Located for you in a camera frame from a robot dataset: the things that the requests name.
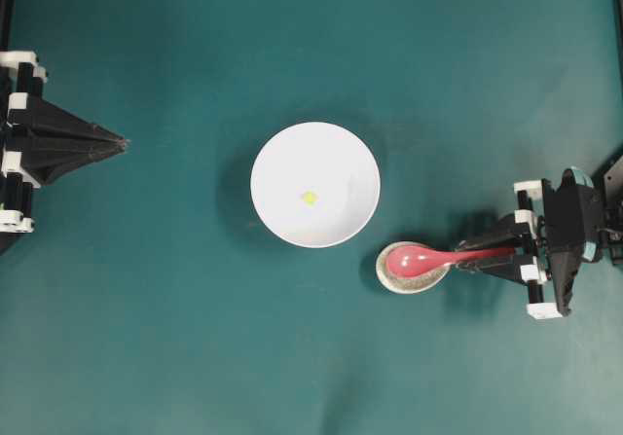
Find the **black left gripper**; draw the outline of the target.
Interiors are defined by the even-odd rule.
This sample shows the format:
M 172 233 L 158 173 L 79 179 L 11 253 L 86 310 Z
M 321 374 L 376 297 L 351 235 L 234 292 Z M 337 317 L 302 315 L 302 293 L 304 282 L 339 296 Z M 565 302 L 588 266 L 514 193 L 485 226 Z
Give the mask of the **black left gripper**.
M 43 99 L 47 70 L 34 52 L 1 53 L 1 232 L 29 234 L 34 191 L 121 155 L 128 141 Z M 53 134 L 87 140 L 46 140 Z

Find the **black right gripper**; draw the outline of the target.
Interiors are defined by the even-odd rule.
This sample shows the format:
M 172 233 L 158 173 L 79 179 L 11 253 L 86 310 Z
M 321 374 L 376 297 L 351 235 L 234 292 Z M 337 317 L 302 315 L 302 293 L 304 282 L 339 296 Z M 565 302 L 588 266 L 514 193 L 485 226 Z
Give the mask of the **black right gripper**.
M 566 317 L 580 266 L 597 258 L 597 190 L 573 166 L 557 189 L 541 179 L 516 182 L 513 190 L 519 208 L 501 218 L 481 211 L 466 219 L 455 250 L 526 247 L 525 253 L 464 260 L 457 268 L 525 284 L 534 319 Z

